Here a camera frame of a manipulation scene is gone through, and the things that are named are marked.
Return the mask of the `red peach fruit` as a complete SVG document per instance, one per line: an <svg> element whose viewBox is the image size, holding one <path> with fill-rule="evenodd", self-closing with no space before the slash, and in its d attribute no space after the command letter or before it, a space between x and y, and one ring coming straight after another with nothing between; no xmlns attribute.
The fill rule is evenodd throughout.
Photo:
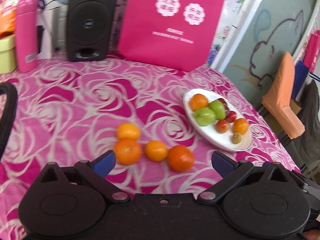
<svg viewBox="0 0 320 240"><path fill-rule="evenodd" d="M229 130L229 123L226 120L219 120L215 124L215 129L220 134L226 133Z"/></svg>

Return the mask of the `floral wall poster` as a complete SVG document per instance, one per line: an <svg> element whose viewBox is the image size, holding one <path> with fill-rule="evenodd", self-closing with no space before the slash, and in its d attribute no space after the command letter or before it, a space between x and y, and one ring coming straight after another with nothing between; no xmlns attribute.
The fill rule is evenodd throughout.
<svg viewBox="0 0 320 240"><path fill-rule="evenodd" d="M207 64L212 64L223 47L226 38L238 20L245 0L225 0L217 30L207 57Z"/></svg>

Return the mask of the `green mango-shaped fruit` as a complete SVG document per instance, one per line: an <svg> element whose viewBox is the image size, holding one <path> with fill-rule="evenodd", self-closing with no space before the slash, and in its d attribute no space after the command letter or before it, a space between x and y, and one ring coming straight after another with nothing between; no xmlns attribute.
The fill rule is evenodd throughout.
<svg viewBox="0 0 320 240"><path fill-rule="evenodd" d="M216 121L216 114L210 108L197 109L193 117L200 126L208 126Z"/></svg>

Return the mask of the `dark red apple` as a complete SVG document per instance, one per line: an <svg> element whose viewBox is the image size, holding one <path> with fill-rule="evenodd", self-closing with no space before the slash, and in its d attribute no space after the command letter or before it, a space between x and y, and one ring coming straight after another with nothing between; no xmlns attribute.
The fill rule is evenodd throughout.
<svg viewBox="0 0 320 240"><path fill-rule="evenodd" d="M223 98L219 98L219 101L221 101L221 103L224 105L226 114L228 114L229 108L228 108L227 102Z"/></svg>

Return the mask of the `small red tomato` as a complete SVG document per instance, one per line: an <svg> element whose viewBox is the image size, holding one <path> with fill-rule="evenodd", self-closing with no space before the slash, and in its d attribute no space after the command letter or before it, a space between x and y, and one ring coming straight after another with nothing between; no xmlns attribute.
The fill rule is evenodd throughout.
<svg viewBox="0 0 320 240"><path fill-rule="evenodd" d="M228 114L226 115L225 120L228 123L233 123L236 120L236 112L235 111L229 111Z"/></svg>

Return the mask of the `yellow orange on table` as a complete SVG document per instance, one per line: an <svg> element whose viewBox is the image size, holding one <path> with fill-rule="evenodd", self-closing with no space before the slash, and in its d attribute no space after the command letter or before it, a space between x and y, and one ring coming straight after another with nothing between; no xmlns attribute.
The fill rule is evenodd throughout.
<svg viewBox="0 0 320 240"><path fill-rule="evenodd" d="M116 135L118 139L129 138L138 140L141 135L141 131L136 125L126 122L117 127Z"/></svg>

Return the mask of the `white door frame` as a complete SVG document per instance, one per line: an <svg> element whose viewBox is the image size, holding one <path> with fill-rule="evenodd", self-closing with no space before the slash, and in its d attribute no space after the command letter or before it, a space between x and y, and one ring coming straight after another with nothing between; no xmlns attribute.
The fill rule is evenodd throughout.
<svg viewBox="0 0 320 240"><path fill-rule="evenodd" d="M224 72L227 65L231 61L235 51L237 50L240 42L242 41L249 25L251 24L255 13L257 12L263 0L245 0L240 11L240 17L237 24L232 27L230 34L218 52L212 64L208 64L210 68L219 72Z"/></svg>

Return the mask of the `hanging blue bag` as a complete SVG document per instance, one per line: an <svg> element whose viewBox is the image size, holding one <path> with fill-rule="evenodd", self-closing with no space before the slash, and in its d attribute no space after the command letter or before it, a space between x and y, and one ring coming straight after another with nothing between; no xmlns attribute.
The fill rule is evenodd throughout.
<svg viewBox="0 0 320 240"><path fill-rule="evenodd" d="M314 70L307 67L302 61L299 60L295 66L295 78L291 95L292 99L297 98L307 77L310 77L311 79L319 83L319 76L314 73Z"/></svg>

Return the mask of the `small brown kiwi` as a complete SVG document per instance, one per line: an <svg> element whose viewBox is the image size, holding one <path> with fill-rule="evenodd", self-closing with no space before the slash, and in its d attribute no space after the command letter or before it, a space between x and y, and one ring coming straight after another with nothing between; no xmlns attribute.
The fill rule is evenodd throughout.
<svg viewBox="0 0 320 240"><path fill-rule="evenodd" d="M242 142L242 134L241 133L234 133L231 137L231 142L233 144L239 144L240 142Z"/></svg>

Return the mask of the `white ceramic plate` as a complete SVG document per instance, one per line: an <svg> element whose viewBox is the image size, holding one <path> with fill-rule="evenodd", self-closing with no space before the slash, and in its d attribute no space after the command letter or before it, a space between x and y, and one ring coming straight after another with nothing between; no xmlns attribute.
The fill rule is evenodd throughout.
<svg viewBox="0 0 320 240"><path fill-rule="evenodd" d="M250 127L248 128L248 131L244 135L242 135L242 142L240 142L239 144L233 144L231 142L231 137L234 134L232 131L233 123L229 123L229 130L223 134L218 133L215 129L215 124L219 121L217 119L214 123L208 126L200 126L193 117L193 113L195 111L192 111L189 106L189 100L195 94L204 95L208 99L209 103L214 100L218 100L219 98L223 98L227 102L229 110L236 112L236 119L238 118L245 119L245 117L239 110L236 109L235 106L233 106L226 98L224 98L220 94L217 94L210 90L201 89L201 88L189 89L183 94L183 106L184 106L186 115L190 120L190 123L200 135L202 135L211 144L225 151L231 151L231 152L245 151L252 146L253 135L250 130Z"/></svg>

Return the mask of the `small orange tangerine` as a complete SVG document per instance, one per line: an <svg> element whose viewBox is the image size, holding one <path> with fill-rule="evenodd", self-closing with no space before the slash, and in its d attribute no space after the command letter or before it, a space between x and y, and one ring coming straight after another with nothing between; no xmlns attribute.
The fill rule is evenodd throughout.
<svg viewBox="0 0 320 240"><path fill-rule="evenodd" d="M234 121L232 131L233 133L240 133L244 135L249 128L248 121L244 118L238 118Z"/></svg>

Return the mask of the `pink tote bag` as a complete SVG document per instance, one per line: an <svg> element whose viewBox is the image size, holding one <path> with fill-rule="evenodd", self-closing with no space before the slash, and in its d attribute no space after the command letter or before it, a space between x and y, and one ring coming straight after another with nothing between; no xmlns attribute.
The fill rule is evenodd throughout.
<svg viewBox="0 0 320 240"><path fill-rule="evenodd" d="M118 43L128 60L189 72L208 57L225 0L128 0Z"/></svg>

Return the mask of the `green apple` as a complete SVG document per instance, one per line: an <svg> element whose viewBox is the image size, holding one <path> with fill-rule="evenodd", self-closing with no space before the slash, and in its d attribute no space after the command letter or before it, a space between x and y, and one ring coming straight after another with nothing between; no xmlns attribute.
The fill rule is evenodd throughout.
<svg viewBox="0 0 320 240"><path fill-rule="evenodd" d="M209 108L215 113L217 120L223 120L226 117L225 106L220 100L214 100L209 103Z"/></svg>

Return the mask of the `black speaker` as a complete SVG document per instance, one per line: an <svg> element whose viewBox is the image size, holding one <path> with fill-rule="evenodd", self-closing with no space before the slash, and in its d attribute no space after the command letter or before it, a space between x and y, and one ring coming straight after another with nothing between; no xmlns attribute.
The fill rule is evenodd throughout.
<svg viewBox="0 0 320 240"><path fill-rule="evenodd" d="M71 62L104 60L117 0L69 0L66 53Z"/></svg>

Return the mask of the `large orange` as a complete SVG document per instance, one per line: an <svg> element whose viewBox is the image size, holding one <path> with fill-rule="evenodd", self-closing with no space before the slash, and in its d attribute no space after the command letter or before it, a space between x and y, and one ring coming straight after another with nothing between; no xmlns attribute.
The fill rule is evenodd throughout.
<svg viewBox="0 0 320 240"><path fill-rule="evenodd" d="M142 154L142 147L140 143L134 139L123 138L116 142L114 152L118 163L129 166L139 161Z"/></svg>
<svg viewBox="0 0 320 240"><path fill-rule="evenodd" d="M202 94L195 94L189 100L189 106L192 111L208 106L208 99Z"/></svg>

